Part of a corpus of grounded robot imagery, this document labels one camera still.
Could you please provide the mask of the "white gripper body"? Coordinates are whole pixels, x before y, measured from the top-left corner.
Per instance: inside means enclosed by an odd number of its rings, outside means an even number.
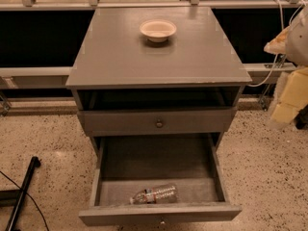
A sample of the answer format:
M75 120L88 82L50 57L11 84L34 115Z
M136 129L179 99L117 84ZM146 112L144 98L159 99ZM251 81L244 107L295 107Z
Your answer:
M295 16L286 39L286 56L297 65L308 65L308 6Z

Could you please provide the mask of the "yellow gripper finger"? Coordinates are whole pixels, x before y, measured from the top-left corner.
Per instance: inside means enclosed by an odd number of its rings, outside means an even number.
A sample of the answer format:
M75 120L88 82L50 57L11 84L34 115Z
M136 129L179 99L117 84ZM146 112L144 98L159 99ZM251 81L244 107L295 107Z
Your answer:
M285 54L288 33L289 27L283 29L274 39L265 45L264 51L274 55Z
M282 72L269 106L269 126L284 128L308 105L308 67Z

